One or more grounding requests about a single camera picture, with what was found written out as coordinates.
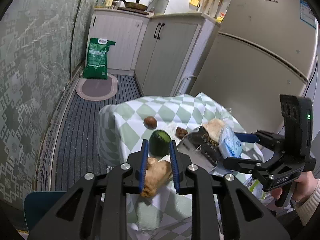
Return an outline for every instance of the frying pan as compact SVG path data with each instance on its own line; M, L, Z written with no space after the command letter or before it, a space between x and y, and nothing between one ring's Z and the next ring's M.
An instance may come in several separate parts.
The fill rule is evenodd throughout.
M124 6L126 8L136 9L140 11L145 11L148 9L148 6L145 6L143 4L140 4L140 0L136 0L136 2L127 2L126 0L120 0L124 2Z

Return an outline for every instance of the oval floor mat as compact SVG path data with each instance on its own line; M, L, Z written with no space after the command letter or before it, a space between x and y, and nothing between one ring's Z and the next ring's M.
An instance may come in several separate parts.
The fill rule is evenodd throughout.
M113 97L117 89L117 78L108 74L108 79L80 78L76 91L85 100L102 101Z

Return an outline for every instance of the silver screw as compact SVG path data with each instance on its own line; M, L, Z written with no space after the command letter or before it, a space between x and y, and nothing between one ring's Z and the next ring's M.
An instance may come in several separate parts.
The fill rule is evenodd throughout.
M195 165L195 164L190 164L190 165L188 166L188 169L191 170L191 171L196 171L196 170L198 169L198 166Z
M131 168L131 165L130 165L129 163L122 163L121 166L120 166L120 168L121 168L122 170L128 170L128 169Z
M93 179L93 178L94 178L94 174L91 173L91 172L88 172L88 173L86 173L86 174L84 175L84 178L85 178L86 180Z
M233 176L232 174L227 174L226 176L226 180L228 180L228 181L233 181L234 179L235 179L235 176Z

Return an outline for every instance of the person's hand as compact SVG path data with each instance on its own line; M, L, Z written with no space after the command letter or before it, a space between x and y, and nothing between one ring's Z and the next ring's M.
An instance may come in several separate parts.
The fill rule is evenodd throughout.
M313 177L311 171L302 172L295 182L297 182L297 185L293 192L292 199L302 203L307 201L318 185L318 180ZM279 199L281 194L282 188L275 188L271 191L271 196L276 199Z

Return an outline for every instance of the green rice bag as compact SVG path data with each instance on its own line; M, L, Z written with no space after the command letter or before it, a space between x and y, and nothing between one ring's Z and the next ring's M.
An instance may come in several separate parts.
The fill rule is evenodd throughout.
M106 39L90 38L87 66L83 72L83 78L108 79L107 52L115 41Z

